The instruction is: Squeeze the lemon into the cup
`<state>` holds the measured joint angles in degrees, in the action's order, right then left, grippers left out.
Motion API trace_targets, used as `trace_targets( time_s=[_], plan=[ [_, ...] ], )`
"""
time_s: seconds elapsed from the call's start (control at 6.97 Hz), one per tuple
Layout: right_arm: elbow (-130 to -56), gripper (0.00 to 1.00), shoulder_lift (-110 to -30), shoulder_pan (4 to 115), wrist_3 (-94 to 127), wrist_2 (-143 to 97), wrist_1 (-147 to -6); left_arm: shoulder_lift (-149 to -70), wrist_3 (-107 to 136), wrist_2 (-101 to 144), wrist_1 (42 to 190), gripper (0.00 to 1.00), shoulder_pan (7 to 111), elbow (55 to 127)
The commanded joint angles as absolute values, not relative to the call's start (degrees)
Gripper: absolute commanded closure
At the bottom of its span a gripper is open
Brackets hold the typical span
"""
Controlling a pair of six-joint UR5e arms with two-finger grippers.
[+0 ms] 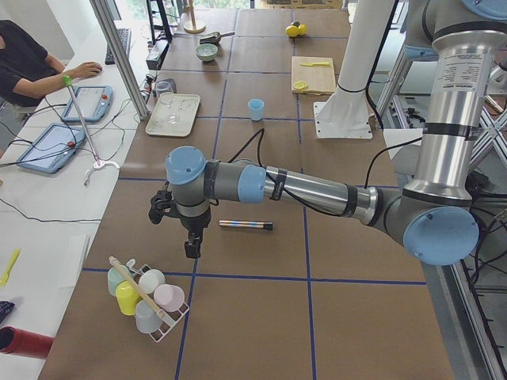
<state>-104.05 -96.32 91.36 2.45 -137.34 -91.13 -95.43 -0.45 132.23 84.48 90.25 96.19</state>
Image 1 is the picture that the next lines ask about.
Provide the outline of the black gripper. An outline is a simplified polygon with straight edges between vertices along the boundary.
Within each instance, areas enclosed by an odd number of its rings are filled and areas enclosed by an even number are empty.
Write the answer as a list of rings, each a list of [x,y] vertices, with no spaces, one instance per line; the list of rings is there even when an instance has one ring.
[[[181,217],[181,224],[188,231],[188,239],[185,242],[185,255],[187,258],[200,258],[200,247],[203,241],[204,229],[208,228],[211,221],[211,212],[205,211],[196,217]]]

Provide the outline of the seated person's forearm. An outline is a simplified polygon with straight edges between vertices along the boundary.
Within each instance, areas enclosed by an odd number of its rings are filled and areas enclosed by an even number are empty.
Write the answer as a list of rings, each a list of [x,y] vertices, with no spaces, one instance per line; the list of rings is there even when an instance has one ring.
[[[14,86],[13,92],[26,97],[42,98],[65,87],[66,85],[64,84],[63,80],[64,76],[77,78],[78,71],[76,69],[71,69],[57,75],[39,79],[34,82],[22,78]]]

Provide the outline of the seated person's hand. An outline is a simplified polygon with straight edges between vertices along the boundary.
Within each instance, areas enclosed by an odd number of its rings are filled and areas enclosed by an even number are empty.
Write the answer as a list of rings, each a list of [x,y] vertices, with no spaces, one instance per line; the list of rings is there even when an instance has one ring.
[[[92,78],[102,72],[102,65],[97,62],[84,62],[69,71],[72,78]]]

